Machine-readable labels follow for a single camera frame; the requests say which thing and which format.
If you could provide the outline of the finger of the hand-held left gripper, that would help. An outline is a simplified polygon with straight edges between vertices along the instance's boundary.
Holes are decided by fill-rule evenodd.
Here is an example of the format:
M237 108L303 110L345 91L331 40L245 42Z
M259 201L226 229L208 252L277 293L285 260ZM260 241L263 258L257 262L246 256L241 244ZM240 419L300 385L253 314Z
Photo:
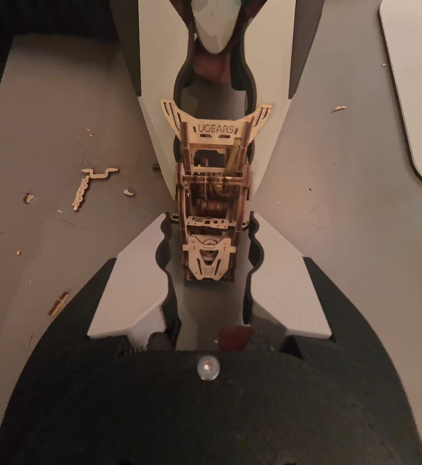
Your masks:
M180 107L192 73L193 26L186 26L168 0L138 1L141 96L138 100L167 188L176 196L174 142L180 123L170 125L163 100Z
M253 200L291 104L289 78L295 19L295 0L269 0L249 23L244 35L245 60L253 74L256 104L272 104L268 121L254 139Z

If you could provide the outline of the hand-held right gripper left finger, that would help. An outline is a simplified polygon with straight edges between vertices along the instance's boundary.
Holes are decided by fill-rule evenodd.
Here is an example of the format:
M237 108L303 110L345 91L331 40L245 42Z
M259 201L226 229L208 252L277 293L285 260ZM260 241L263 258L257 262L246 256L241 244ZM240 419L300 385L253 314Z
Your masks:
M116 257L94 313L91 339L126 336L134 347L146 348L152 334L175 349L181 329L170 273L169 213L160 214Z

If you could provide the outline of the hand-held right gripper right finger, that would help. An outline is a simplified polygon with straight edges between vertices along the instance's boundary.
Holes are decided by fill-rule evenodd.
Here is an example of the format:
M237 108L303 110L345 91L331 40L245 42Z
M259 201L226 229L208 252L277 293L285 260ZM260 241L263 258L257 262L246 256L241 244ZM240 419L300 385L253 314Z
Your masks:
M249 261L243 322L261 310L286 335L330 338L332 331L303 254L258 213L249 217Z

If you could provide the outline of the wooden mechanical model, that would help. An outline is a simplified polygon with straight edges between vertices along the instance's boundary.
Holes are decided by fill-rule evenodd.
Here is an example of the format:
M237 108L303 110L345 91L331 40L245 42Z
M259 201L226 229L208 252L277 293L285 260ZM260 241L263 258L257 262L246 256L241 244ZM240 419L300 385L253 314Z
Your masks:
M238 120L197 119L162 101L170 125L180 123L176 136L177 213L182 264L187 281L234 282L237 246L252 183L248 150L268 121L273 105L260 104ZM189 216L226 218L236 230L186 228Z

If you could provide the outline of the perforated wooden link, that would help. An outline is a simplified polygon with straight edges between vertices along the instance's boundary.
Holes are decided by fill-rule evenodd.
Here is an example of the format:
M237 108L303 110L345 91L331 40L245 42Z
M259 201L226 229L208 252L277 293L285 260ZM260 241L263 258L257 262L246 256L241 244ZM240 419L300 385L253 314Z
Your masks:
M177 213L170 213L169 217L174 224L181 224L181 216ZM236 230L236 223L229 222L226 218L211 218L211 217L197 217L189 216L184 220L186 228L208 228L227 231L229 229ZM243 221L242 231L247 230L249 227L249 220Z

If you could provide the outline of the person's left hand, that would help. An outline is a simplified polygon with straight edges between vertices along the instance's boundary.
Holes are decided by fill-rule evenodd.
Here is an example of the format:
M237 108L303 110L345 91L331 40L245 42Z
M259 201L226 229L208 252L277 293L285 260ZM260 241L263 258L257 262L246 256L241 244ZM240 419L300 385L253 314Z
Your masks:
M230 52L224 50L219 54L211 54L198 44L193 55L193 70L195 74L214 84L229 85L231 83Z

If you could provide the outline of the person's right hand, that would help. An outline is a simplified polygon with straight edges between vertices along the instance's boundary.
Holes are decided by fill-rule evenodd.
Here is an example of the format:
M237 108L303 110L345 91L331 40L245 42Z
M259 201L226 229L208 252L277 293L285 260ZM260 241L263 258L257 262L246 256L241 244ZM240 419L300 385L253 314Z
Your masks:
M220 329L217 336L219 351L242 352L246 350L255 329L246 325L231 325Z

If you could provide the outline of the small notched wooden block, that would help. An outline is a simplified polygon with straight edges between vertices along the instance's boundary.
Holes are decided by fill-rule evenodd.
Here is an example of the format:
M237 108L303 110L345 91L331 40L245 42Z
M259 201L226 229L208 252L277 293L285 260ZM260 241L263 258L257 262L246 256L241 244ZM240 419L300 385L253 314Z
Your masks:
M70 294L68 292L63 292L52 305L51 309L48 312L48 315L50 317L56 317L66 305L69 297Z

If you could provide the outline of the toothed wooden strip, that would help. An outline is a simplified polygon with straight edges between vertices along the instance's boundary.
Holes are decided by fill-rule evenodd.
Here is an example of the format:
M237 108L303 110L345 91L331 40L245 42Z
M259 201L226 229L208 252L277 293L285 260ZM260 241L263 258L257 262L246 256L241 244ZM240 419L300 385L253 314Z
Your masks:
M90 176L86 175L84 178L82 178L80 186L77 189L74 201L71 204L74 212L77 212L81 204L84 202L85 192L87 188L89 187L89 184L90 184Z

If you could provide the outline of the white tablet stand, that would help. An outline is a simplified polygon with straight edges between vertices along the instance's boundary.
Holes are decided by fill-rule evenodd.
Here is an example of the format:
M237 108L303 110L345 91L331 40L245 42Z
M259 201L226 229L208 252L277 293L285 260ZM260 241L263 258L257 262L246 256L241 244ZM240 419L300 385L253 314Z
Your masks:
M411 165L422 180L422 0L384 0L379 20Z

